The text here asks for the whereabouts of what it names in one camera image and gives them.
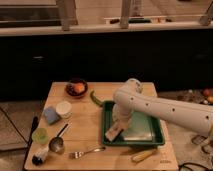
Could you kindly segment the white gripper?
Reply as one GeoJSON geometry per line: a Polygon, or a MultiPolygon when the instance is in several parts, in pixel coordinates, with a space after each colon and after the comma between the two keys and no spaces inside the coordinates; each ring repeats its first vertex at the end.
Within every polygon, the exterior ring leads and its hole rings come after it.
{"type": "Polygon", "coordinates": [[[121,135],[123,137],[128,137],[129,136],[129,124],[130,124],[130,119],[128,120],[119,120],[115,119],[114,124],[109,128],[110,132],[118,131],[118,130],[123,130],[121,135]]]}

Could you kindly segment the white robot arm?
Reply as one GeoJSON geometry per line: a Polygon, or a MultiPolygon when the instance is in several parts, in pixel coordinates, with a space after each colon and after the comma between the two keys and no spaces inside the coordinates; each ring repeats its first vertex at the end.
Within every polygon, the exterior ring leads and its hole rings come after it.
{"type": "Polygon", "coordinates": [[[134,78],[128,79],[115,90],[113,117],[123,127],[127,126],[132,113],[136,111],[184,127],[206,138],[213,136],[213,106],[146,96],[141,91],[141,82],[134,78]]]}

